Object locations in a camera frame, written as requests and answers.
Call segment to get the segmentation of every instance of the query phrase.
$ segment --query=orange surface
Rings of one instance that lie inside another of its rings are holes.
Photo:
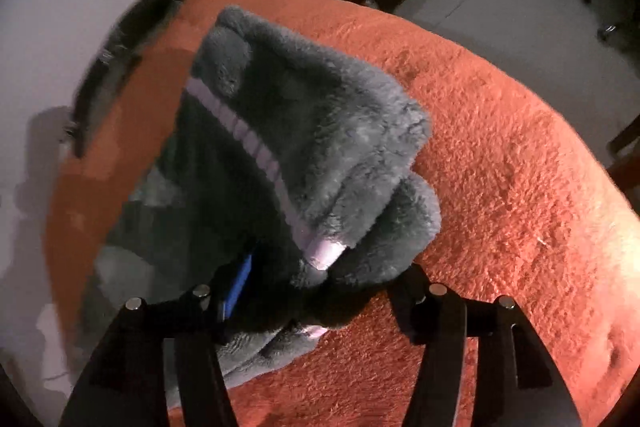
[[[379,66],[422,103],[433,137],[414,169],[435,188],[443,220],[419,262],[465,297],[513,295],[585,427],[597,425],[640,363],[638,218],[569,125],[525,87],[418,26],[338,0],[188,0],[146,51],[52,199],[46,253],[67,334],[98,246],[171,133],[191,58],[228,4]],[[311,354],[230,394],[242,427],[397,426],[421,351],[380,297]],[[475,353],[472,344],[469,361]],[[471,404],[467,391],[460,425]]]

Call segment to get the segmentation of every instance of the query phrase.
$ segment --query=blue strip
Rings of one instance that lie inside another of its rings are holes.
[[[242,288],[244,288],[244,283],[246,283],[246,280],[251,273],[252,256],[253,253],[250,253],[246,256],[246,259],[244,260],[244,263],[242,263],[242,266],[238,271],[238,275],[236,275],[236,279],[231,285],[231,289],[226,296],[226,299],[223,303],[222,319],[224,321],[226,321],[231,316],[231,313],[233,313],[234,308],[236,307],[236,303],[238,302],[238,298],[242,293]]]

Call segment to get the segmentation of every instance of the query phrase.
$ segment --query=silver screw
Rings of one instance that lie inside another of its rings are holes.
[[[447,293],[447,287],[444,284],[440,284],[439,282],[436,282],[429,286],[429,293],[431,295],[437,295],[438,297],[442,297],[445,293]]]
[[[207,286],[206,284],[198,284],[194,289],[193,289],[193,294],[198,298],[198,299],[204,299],[207,295],[209,295],[211,293],[211,288],[209,288],[209,286]]]
[[[500,297],[498,297],[498,304],[503,308],[511,310],[516,305],[516,301],[513,300],[513,297],[508,295],[500,295]]]
[[[142,306],[142,299],[140,297],[132,297],[125,304],[127,310],[135,311]]]

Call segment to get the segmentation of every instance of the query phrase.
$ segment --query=white wall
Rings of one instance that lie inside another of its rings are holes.
[[[0,360],[47,426],[69,388],[40,245],[57,139],[84,69],[133,1],[0,0]]]

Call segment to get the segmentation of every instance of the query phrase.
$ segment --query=folded towel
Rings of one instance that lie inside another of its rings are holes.
[[[95,263],[79,358],[124,299],[175,298],[252,237],[263,248],[218,352],[232,387],[312,349],[434,237],[437,199],[410,172],[428,120],[378,68],[236,7],[191,74]]]

